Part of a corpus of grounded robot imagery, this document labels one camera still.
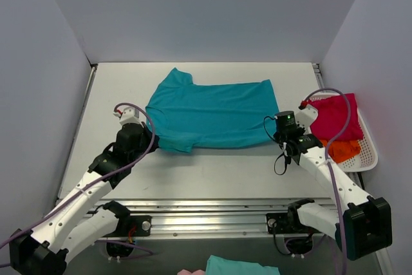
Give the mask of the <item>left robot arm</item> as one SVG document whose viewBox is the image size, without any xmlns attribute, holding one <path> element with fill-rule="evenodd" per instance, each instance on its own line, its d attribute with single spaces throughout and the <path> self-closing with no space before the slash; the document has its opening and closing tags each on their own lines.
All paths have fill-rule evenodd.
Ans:
<svg viewBox="0 0 412 275">
<path fill-rule="evenodd" d="M 42 220 L 18 229 L 5 242 L 10 266 L 20 274 L 63 274 L 68 263 L 103 236 L 122 236 L 137 227 L 130 210 L 110 201 L 83 216 L 158 147 L 153 126 L 122 125 L 116 140 L 98 155 L 75 188 Z"/>
</svg>

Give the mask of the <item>white plastic basket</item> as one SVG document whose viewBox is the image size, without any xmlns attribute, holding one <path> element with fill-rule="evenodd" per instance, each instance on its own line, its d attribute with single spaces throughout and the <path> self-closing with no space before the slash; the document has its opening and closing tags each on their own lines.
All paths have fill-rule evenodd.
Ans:
<svg viewBox="0 0 412 275">
<path fill-rule="evenodd" d="M 333 93 L 318 93 L 312 96 L 308 101 L 310 102 L 311 100 L 326 99 L 332 96 L 338 96 L 338 95 L 333 94 Z M 366 125 L 363 123 L 363 120 L 361 119 L 358 108 L 357 108 L 357 113 L 358 113 L 360 128 L 364 136 L 363 136 L 363 139 L 358 140 L 358 143 L 360 144 L 360 147 L 361 147 L 360 154 L 356 155 L 355 157 L 349 160 L 346 160 L 338 164 L 341 167 L 341 169 L 347 173 L 358 173 L 358 172 L 363 172 L 363 171 L 369 171 L 370 169 L 373 169 L 377 165 L 377 160 L 378 160 L 375 146 L 373 145 L 373 142 L 371 141 L 370 134 L 367 132 Z M 320 140 L 320 141 L 322 142 L 324 146 L 326 146 L 330 140 Z"/>
</svg>

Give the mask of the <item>magenta t-shirt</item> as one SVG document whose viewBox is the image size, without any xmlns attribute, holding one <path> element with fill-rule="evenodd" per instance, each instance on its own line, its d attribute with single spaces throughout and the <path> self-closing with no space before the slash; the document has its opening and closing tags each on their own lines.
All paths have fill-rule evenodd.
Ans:
<svg viewBox="0 0 412 275">
<path fill-rule="evenodd" d="M 346 98 L 350 103 L 350 121 L 344 133 L 337 140 L 361 140 L 364 135 L 359 124 L 355 95 L 347 93 Z M 318 111 L 315 122 L 310 126 L 312 133 L 320 140 L 332 139 L 346 123 L 348 114 L 346 101 L 341 95 L 338 95 L 326 99 L 311 100 L 310 104 Z"/>
</svg>

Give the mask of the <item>teal t-shirt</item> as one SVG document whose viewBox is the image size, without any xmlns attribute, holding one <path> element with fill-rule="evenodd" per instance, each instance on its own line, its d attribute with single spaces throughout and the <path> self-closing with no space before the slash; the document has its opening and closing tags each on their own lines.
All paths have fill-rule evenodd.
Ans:
<svg viewBox="0 0 412 275">
<path fill-rule="evenodd" d="M 268 79 L 197 85 L 190 73 L 176 68 L 159 83 L 145 110 L 153 121 L 160 149 L 180 153 L 270 142 L 266 132 L 274 132 L 276 124 L 264 118 L 279 112 Z"/>
</svg>

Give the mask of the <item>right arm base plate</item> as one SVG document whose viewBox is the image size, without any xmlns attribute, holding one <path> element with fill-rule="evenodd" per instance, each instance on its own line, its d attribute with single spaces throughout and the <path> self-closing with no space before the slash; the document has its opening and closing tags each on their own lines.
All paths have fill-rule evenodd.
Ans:
<svg viewBox="0 0 412 275">
<path fill-rule="evenodd" d="M 313 227 L 294 226 L 290 223 L 287 213 L 267 213 L 265 218 L 269 234 L 319 234 Z"/>
</svg>

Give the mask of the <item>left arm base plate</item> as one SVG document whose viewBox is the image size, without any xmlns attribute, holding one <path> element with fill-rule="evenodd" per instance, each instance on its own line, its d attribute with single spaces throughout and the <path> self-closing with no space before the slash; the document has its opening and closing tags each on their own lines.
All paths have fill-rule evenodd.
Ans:
<svg viewBox="0 0 412 275">
<path fill-rule="evenodd" d="M 105 234 L 105 237 L 146 237 L 151 234 L 151 216 L 131 215 L 119 219 L 114 231 Z"/>
</svg>

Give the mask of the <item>folded pink t-shirt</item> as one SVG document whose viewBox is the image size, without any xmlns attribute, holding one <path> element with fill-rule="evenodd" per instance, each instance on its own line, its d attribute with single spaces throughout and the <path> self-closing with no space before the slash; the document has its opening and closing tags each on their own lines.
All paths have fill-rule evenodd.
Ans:
<svg viewBox="0 0 412 275">
<path fill-rule="evenodd" d="M 194 271 L 183 269 L 183 270 L 180 270 L 177 273 L 177 275 L 205 275 L 205 271 L 201 269 L 194 270 Z"/>
</svg>

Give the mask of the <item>folded mint t-shirt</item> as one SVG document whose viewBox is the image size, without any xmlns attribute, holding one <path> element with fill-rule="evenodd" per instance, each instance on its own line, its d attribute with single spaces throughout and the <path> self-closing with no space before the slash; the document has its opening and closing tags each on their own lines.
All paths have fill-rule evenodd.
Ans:
<svg viewBox="0 0 412 275">
<path fill-rule="evenodd" d="M 258 263 L 227 260 L 218 256 L 210 256 L 205 269 L 206 274 L 234 275 L 280 275 L 277 267 L 262 266 Z"/>
</svg>

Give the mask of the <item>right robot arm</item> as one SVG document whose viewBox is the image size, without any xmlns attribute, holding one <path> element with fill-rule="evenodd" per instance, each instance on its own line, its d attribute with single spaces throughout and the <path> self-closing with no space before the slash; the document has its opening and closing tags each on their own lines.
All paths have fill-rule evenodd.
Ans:
<svg viewBox="0 0 412 275">
<path fill-rule="evenodd" d="M 326 148 L 293 111 L 275 115 L 274 140 L 287 164 L 295 162 L 330 195 L 336 211 L 305 198 L 288 206 L 286 224 L 295 232 L 313 228 L 336 241 L 351 261 L 389 247 L 393 243 L 391 207 L 374 198 L 329 157 Z"/>
</svg>

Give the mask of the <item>orange t-shirt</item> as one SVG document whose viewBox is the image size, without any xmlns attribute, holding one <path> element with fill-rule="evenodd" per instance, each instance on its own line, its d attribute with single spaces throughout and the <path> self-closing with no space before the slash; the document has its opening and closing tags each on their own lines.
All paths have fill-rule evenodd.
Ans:
<svg viewBox="0 0 412 275">
<path fill-rule="evenodd" d="M 333 141 L 328 148 L 328 157 L 337 164 L 349 160 L 361 152 L 361 146 L 357 140 Z"/>
</svg>

